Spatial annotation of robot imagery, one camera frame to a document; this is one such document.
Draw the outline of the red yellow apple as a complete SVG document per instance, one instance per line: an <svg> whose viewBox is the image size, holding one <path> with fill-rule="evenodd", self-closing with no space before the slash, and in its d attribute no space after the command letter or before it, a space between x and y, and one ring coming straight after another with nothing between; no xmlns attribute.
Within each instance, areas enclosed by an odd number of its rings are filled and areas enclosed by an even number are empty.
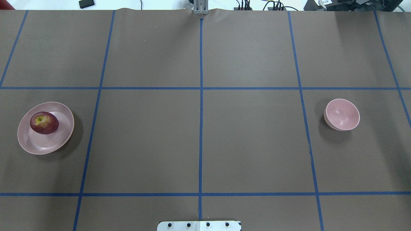
<svg viewBox="0 0 411 231"><path fill-rule="evenodd" d="M57 117L46 111L35 113L29 124L34 132L43 135L56 132L60 125Z"/></svg>

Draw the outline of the pink bowl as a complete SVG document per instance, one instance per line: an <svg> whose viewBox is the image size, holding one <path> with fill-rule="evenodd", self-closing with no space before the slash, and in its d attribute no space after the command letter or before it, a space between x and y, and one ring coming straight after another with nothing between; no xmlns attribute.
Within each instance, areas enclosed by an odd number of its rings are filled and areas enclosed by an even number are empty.
<svg viewBox="0 0 411 231"><path fill-rule="evenodd" d="M361 120L358 108L343 98L329 101L323 111L323 118L330 128L337 131L353 130Z"/></svg>

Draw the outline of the pink plate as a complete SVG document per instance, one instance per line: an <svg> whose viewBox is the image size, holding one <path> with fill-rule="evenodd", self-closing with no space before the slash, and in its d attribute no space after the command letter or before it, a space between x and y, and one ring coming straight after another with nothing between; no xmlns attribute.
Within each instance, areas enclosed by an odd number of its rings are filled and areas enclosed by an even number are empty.
<svg viewBox="0 0 411 231"><path fill-rule="evenodd" d="M59 121L59 127L53 133L39 134L30 127L31 117L41 111L53 114ZM49 101L35 106L24 115L17 130L17 139L19 145L26 152L44 155L52 153L66 144L73 130L74 116L72 111L62 103Z"/></svg>

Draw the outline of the brown paper table cover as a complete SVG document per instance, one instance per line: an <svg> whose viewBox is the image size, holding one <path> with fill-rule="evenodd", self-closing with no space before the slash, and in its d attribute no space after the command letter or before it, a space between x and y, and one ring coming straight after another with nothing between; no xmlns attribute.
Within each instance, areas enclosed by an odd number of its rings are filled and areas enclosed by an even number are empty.
<svg viewBox="0 0 411 231"><path fill-rule="evenodd" d="M28 153L49 101L73 133ZM1 230L177 220L409 231L410 13L1 11Z"/></svg>

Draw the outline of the small black device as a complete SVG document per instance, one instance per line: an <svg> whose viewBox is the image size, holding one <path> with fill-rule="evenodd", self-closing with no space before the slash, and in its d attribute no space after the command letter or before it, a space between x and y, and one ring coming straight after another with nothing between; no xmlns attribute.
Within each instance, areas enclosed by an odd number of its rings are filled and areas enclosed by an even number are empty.
<svg viewBox="0 0 411 231"><path fill-rule="evenodd" d="M80 0L78 4L79 4L80 9L85 9L90 6L94 6L95 2L94 0Z"/></svg>

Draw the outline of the grey aluminium frame post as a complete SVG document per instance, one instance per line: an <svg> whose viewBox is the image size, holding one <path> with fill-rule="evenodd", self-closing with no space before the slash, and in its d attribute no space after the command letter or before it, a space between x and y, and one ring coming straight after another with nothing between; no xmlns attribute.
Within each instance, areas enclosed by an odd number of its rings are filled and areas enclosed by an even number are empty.
<svg viewBox="0 0 411 231"><path fill-rule="evenodd" d="M207 15L209 14L208 0L190 0L193 4L193 14L195 15Z"/></svg>

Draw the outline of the white metal base plate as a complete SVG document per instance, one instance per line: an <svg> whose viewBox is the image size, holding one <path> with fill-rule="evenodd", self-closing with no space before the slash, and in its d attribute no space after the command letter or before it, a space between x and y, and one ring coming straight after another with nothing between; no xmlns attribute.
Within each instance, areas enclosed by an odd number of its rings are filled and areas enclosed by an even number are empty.
<svg viewBox="0 0 411 231"><path fill-rule="evenodd" d="M157 231L241 231L242 225L234 220L169 221L160 222Z"/></svg>

